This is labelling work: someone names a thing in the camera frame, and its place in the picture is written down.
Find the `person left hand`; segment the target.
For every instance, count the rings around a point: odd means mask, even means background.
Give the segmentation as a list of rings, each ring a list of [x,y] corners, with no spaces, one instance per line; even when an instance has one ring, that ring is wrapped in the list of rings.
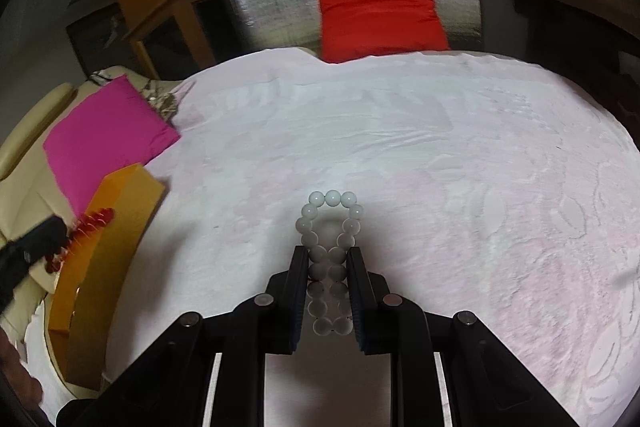
[[[17,400],[28,412],[29,418],[37,426],[50,426],[50,421],[40,409],[43,399],[43,389],[38,379],[32,377],[21,362],[20,355],[14,344],[9,340],[4,329],[1,329],[1,375],[12,389]]]

